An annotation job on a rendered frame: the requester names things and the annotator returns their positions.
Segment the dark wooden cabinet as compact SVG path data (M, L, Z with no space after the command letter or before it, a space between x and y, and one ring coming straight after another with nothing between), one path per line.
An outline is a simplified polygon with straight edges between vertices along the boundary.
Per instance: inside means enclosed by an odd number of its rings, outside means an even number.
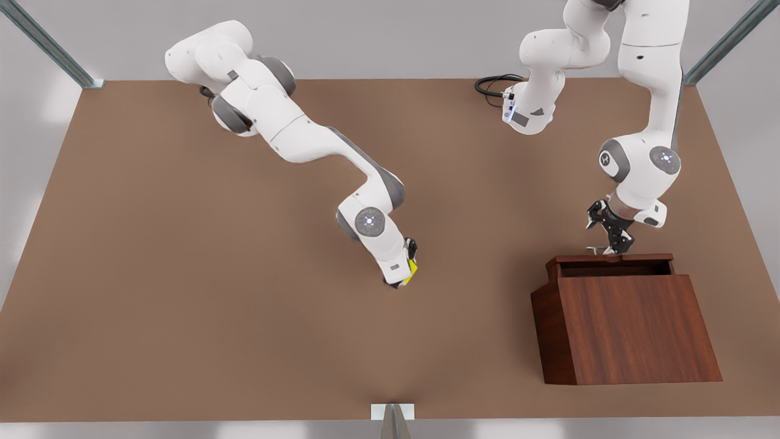
M719 382L688 275L563 277L530 295L544 382Z

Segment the silver frame post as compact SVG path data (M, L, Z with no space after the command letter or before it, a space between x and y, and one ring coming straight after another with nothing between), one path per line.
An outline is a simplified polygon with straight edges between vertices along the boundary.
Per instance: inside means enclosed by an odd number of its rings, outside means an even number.
M414 404L372 404L370 418L381 420L380 439L412 439L407 420L415 419Z
M757 0L689 70L683 75L686 86L698 84L722 59L780 5L780 0Z
M78 86L86 90L103 89L105 81L89 75L16 0L0 0L0 12L14 23L59 68L67 73Z

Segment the dark wooden drawer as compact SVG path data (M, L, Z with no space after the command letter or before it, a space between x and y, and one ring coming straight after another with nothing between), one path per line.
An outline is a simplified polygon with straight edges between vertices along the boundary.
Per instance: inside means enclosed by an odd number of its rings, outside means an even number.
M674 275L672 254L567 255L546 264L550 281L573 277Z

